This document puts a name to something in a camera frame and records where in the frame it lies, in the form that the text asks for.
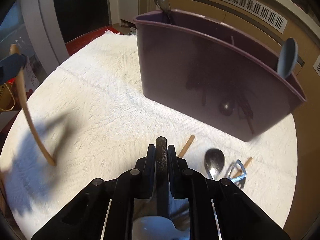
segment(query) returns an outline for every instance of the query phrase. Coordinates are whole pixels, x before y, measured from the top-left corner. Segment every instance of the dark doorway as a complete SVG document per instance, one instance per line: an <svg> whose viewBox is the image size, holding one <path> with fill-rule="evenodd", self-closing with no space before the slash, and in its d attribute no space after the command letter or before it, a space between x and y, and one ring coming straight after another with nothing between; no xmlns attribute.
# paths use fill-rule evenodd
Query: dark doorway
<svg viewBox="0 0 320 240"><path fill-rule="evenodd" d="M108 0L53 0L65 43L109 25Z"/></svg>

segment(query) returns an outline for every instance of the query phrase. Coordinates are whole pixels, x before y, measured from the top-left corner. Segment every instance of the spoon bowl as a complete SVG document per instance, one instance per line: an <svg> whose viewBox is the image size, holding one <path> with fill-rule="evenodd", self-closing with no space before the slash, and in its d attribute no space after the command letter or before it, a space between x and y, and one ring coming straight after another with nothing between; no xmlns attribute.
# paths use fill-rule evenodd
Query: spoon bowl
<svg viewBox="0 0 320 240"><path fill-rule="evenodd" d="M207 150L204 156L204 163L211 179L217 179L223 169L224 162L225 158L222 151L213 148Z"/></svg>
<svg viewBox="0 0 320 240"><path fill-rule="evenodd" d="M171 8L170 8L169 0L154 0L154 2L166 14L166 16L168 17L170 23L172 25L175 25L174 20L172 18L172 14L171 14Z"/></svg>
<svg viewBox="0 0 320 240"><path fill-rule="evenodd" d="M294 38L288 38L281 49L278 64L277 73L286 79L292 70L294 69L298 59L298 44Z"/></svg>

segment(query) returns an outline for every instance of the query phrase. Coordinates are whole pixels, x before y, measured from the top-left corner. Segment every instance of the red floor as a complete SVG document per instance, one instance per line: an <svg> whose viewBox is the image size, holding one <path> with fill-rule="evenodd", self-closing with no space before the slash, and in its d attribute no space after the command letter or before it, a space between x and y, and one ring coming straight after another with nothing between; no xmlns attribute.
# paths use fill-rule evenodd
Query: red floor
<svg viewBox="0 0 320 240"><path fill-rule="evenodd" d="M77 37L73 39L72 41L69 41L66 43L67 51L69 55L75 54L78 50L82 49L85 45L89 44L91 41L93 41L95 38L100 37L103 35L107 30L113 32L113 33L120 33L116 29L112 27L102 27L98 30L86 33L84 35L81 35L80 37Z"/></svg>

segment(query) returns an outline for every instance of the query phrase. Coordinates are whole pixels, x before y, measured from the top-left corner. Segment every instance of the wooden handle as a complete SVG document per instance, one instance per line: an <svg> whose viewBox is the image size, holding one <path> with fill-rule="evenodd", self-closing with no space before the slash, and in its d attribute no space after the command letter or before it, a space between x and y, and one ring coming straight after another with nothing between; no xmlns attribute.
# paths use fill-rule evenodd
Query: wooden handle
<svg viewBox="0 0 320 240"><path fill-rule="evenodd" d="M10 55L14 54L14 53L18 53L19 54L19 48L17 47L16 44L12 44L10 47ZM51 157L51 155L48 153L48 151L46 150L46 148L44 147L42 141L40 140L40 137L36 131L36 128L32 122L31 116L30 116L30 112L28 109L28 105L27 105L27 95L26 95L26 89L25 89L25 84L24 84L24 76L23 76L23 70L20 69L17 77L16 77L16 86L17 86L17 92L18 92L18 98L19 98L19 102L20 105L23 109L24 115L27 119L28 125L30 127L31 133L33 135L33 137L36 140L36 143L38 144L42 154L44 155L44 157L47 159L48 163L52 166L55 166L55 162L53 160L53 158Z"/></svg>
<svg viewBox="0 0 320 240"><path fill-rule="evenodd" d="M179 153L179 155L178 155L179 158L182 158L185 155L185 153L189 149L189 147L194 139L195 139L195 136L191 135L189 140L187 141L187 143L185 144L185 146L182 148L181 152Z"/></svg>
<svg viewBox="0 0 320 240"><path fill-rule="evenodd" d="M249 164L250 164L250 162L252 161L252 159L253 159L253 158L250 157L250 158L245 162L245 164L243 165L245 169L249 166ZM242 174L242 171L241 171L241 170L238 170L238 172L237 172L232 178L234 179L234 178L236 178L236 177L239 177L241 174Z"/></svg>

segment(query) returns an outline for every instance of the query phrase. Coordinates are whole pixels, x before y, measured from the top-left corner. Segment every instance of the purple utensil holder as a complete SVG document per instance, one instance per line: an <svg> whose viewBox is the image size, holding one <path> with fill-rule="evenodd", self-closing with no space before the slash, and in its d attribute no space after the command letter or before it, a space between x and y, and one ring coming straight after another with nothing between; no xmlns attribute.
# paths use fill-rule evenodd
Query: purple utensil holder
<svg viewBox="0 0 320 240"><path fill-rule="evenodd" d="M293 74L276 73L278 55L210 18L172 10L134 18L143 94L243 141L268 130L306 96Z"/></svg>

